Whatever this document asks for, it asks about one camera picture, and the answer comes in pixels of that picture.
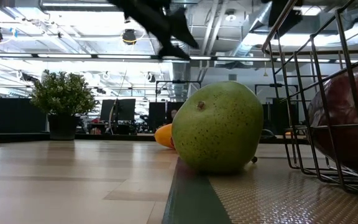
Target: wire basket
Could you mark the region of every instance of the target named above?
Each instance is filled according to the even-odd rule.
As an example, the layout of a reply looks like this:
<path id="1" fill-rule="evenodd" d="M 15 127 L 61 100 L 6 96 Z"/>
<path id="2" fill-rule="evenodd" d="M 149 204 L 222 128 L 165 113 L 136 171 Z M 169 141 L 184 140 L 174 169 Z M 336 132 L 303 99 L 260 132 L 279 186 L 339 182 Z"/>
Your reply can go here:
<path id="1" fill-rule="evenodd" d="M 314 34 L 310 35 L 309 40 L 302 45 L 298 50 L 294 52 L 285 52 L 280 45 L 280 38 L 278 29 L 283 24 L 284 20 L 286 19 L 289 12 L 294 8 L 297 0 L 289 0 L 287 5 L 285 6 L 283 12 L 281 13 L 280 17 L 278 18 L 277 22 L 272 27 L 266 42 L 262 47 L 262 51 L 265 54 L 269 54 L 271 61 L 272 61 L 272 70 L 273 70 L 273 80 L 276 88 L 280 85 L 277 83 L 276 75 L 279 72 L 283 73 L 284 77 L 284 84 L 285 84 L 285 91 L 286 91 L 286 98 L 282 100 L 283 102 L 287 103 L 288 108 L 294 102 L 299 103 L 300 106 L 303 108 L 305 114 L 305 125 L 304 126 L 297 126 L 295 121 L 295 115 L 293 114 L 293 110 L 288 110 L 288 115 L 290 117 L 290 128 L 287 131 L 290 133 L 289 135 L 284 134 L 284 138 L 290 138 L 289 141 L 285 141 L 285 149 L 287 151 L 287 158 L 288 164 L 292 169 L 301 170 L 302 173 L 310 176 L 316 176 L 320 181 L 329 184 L 337 184 L 340 185 L 346 192 L 351 193 L 358 193 L 358 173 L 349 168 L 345 167 L 342 161 L 341 152 L 343 152 L 342 148 L 338 147 L 338 141 L 341 139 L 338 138 L 338 135 L 335 135 L 334 132 L 338 129 L 347 129 L 353 128 L 356 129 L 358 132 L 358 123 L 357 124 L 334 124 L 331 121 L 328 101 L 326 96 L 326 91 L 324 90 L 325 86 L 324 83 L 328 80 L 332 80 L 334 77 L 338 77 L 347 73 L 347 82 L 351 89 L 351 96 L 352 101 L 354 102 L 354 110 L 357 113 L 357 120 L 358 120 L 358 92 L 356 88 L 356 81 L 354 76 L 353 69 L 358 67 L 358 61 L 354 62 L 351 60 L 351 54 L 358 54 L 358 50 L 350 51 L 347 46 L 347 39 L 345 35 L 345 30 L 343 26 L 343 18 L 342 14 L 346 11 L 346 9 L 352 5 L 355 0 L 348 1 L 343 7 L 337 9 L 335 14 L 321 26 L 321 28 Z M 315 38 L 317 35 L 321 33 L 322 30 L 325 30 L 330 23 L 335 22 L 337 25 L 337 31 L 339 32 L 339 37 L 341 41 L 342 50 L 340 51 L 317 51 L 316 45 L 314 43 Z M 272 50 L 271 41 L 273 37 L 277 35 L 278 37 L 278 51 L 274 52 Z M 311 44 L 311 51 L 305 51 L 305 47 L 308 44 Z M 300 72 L 299 66 L 299 56 L 300 55 L 307 55 L 310 58 L 311 64 L 311 71 L 312 75 L 303 76 Z M 331 75 L 322 75 L 321 68 L 320 68 L 320 61 L 319 55 L 337 55 L 339 63 L 341 65 L 341 69 L 334 74 Z M 274 62 L 280 62 L 280 68 L 277 70 L 275 69 Z M 295 70 L 296 75 L 287 75 L 287 65 L 289 62 L 295 63 Z M 308 86 L 303 86 L 302 78 L 308 77 L 313 78 L 313 84 Z M 299 91 L 296 93 L 290 93 L 289 91 L 289 78 L 297 78 L 299 84 Z M 305 91 L 310 89 L 316 89 L 316 92 L 320 92 L 321 102 L 323 104 L 324 115 L 326 118 L 326 125 L 324 126 L 311 126 L 310 117 L 308 114 L 308 102 L 310 99 L 305 98 Z M 328 134 L 329 140 L 331 142 L 333 155 L 330 155 L 330 158 L 325 157 L 325 159 L 321 159 L 317 157 L 316 147 L 314 141 L 310 141 L 310 139 L 315 139 L 315 133 L 318 130 L 325 130 Z M 314 164 L 313 166 L 306 166 L 307 158 L 305 155 L 301 153 L 300 145 L 298 144 L 300 139 L 300 134 L 305 134 L 307 139 L 309 139 L 311 153 L 313 155 L 313 161 L 309 162 L 309 164 Z"/>

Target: pear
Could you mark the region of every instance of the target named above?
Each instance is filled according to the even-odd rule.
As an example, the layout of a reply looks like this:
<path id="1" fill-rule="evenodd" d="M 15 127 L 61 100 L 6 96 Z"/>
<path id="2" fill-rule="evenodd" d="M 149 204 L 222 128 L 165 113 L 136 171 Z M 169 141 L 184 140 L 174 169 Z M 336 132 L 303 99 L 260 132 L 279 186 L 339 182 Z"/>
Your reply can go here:
<path id="1" fill-rule="evenodd" d="M 263 107 L 245 85 L 225 81 L 191 95 L 172 123 L 181 159 L 200 172 L 241 171 L 255 156 L 263 128 Z"/>

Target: ceiling pipe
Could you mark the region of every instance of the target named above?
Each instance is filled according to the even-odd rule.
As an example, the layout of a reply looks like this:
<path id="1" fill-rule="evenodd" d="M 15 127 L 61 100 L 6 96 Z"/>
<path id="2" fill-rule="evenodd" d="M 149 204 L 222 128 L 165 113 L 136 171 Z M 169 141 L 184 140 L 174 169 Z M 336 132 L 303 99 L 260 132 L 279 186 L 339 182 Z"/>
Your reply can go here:
<path id="1" fill-rule="evenodd" d="M 7 16 L 11 17 L 14 20 L 16 20 L 18 17 L 25 18 L 25 16 L 23 14 L 21 14 L 14 7 L 7 7 L 6 10 L 4 10 L 4 9 L 1 9 L 1 10 Z M 62 50 L 66 51 L 66 52 L 79 53 L 79 51 L 77 51 L 77 49 L 74 49 L 72 46 L 68 45 L 66 42 L 62 41 L 60 38 L 54 39 L 53 37 L 51 37 L 51 35 L 49 33 L 53 33 L 53 32 L 50 31 L 48 25 L 46 25 L 46 23 L 44 22 L 44 19 L 31 19 L 30 21 L 20 21 L 19 24 L 22 24 L 23 26 L 30 25 L 32 27 L 36 27 L 36 28 L 40 29 L 41 31 L 43 31 L 42 35 L 45 38 L 47 38 L 47 40 L 51 41 L 57 47 L 61 48 Z"/>
<path id="2" fill-rule="evenodd" d="M 211 35 L 212 26 L 215 21 L 215 15 L 216 15 L 216 11 L 218 10 L 218 4 L 219 4 L 219 0 L 214 0 L 212 8 L 211 8 L 211 17 L 210 17 L 210 19 L 208 21 L 208 25 L 206 27 L 206 32 L 205 32 L 205 36 L 204 36 L 203 45 L 201 46 L 200 55 L 204 55 L 209 36 Z"/>
<path id="3" fill-rule="evenodd" d="M 219 14 L 219 18 L 216 21 L 215 29 L 211 37 L 211 43 L 208 46 L 208 51 L 206 52 L 207 55 L 211 55 L 212 48 L 214 47 L 216 37 L 218 36 L 218 32 L 220 29 L 220 26 L 222 24 L 223 17 L 226 13 L 227 4 L 229 3 L 229 0 L 223 0 L 222 7 L 221 7 L 221 13 Z"/>
<path id="4" fill-rule="evenodd" d="M 50 40 L 50 38 L 59 38 L 58 35 L 49 35 L 49 36 L 44 36 L 44 35 L 32 35 L 31 37 L 28 35 L 18 35 L 17 37 L 15 37 L 13 40 L 15 41 L 40 41 L 40 40 Z M 120 40 L 121 35 L 109 35 L 109 36 L 95 36 L 95 35 L 87 35 L 87 36 L 81 36 L 81 37 L 77 37 L 75 35 L 66 35 L 65 33 L 63 33 L 62 39 L 69 39 L 71 42 L 74 43 L 74 41 L 76 42 L 77 40 L 80 41 L 90 41 L 90 42 L 94 42 L 94 41 L 112 41 L 112 40 Z M 204 40 L 203 37 L 194 37 L 196 40 Z M 157 40 L 155 37 L 143 37 L 140 40 Z M 233 37 L 220 37 L 219 40 L 226 40 L 226 41 L 240 41 L 240 39 L 238 38 L 233 38 Z"/>
<path id="5" fill-rule="evenodd" d="M 0 27 L 5 27 L 7 29 L 10 29 L 12 26 L 19 26 L 19 25 L 21 25 L 20 22 L 0 22 Z M 94 26 L 91 26 L 88 24 L 82 24 L 81 27 L 94 27 Z M 98 27 L 110 27 L 110 26 L 108 26 L 108 24 L 98 24 Z M 190 28 L 193 28 L 193 29 L 205 29 L 207 27 L 208 26 L 204 26 L 204 25 L 191 25 L 190 26 Z M 240 27 L 241 26 L 221 26 L 221 28 L 228 28 L 228 29 L 238 29 Z M 75 30 L 71 30 L 71 31 L 73 33 L 75 33 L 76 35 L 78 35 L 77 31 L 75 31 Z"/>

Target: red apple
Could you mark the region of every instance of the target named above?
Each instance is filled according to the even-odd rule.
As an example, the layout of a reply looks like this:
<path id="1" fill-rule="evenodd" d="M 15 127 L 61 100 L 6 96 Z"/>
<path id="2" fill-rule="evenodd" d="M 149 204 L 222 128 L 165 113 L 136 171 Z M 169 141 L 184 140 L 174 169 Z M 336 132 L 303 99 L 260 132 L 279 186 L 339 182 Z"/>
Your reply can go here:
<path id="1" fill-rule="evenodd" d="M 358 67 L 354 69 L 358 94 Z M 324 84 L 331 124 L 358 124 L 356 107 L 352 98 L 347 73 Z M 308 107 L 312 127 L 327 125 L 320 92 Z M 327 129 L 314 129 L 313 142 L 327 157 L 334 158 L 334 151 Z M 358 127 L 333 128 L 333 139 L 342 164 L 358 173 Z"/>

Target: textured mat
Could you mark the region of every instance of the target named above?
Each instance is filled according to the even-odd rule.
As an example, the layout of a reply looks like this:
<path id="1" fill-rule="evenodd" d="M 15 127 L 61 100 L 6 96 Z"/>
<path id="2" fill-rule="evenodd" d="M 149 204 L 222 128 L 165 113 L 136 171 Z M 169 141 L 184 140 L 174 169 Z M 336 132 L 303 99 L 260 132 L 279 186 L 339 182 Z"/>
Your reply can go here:
<path id="1" fill-rule="evenodd" d="M 209 181 L 233 223 L 358 224 L 358 195 L 292 170 L 286 159 L 259 159 L 242 175 Z"/>

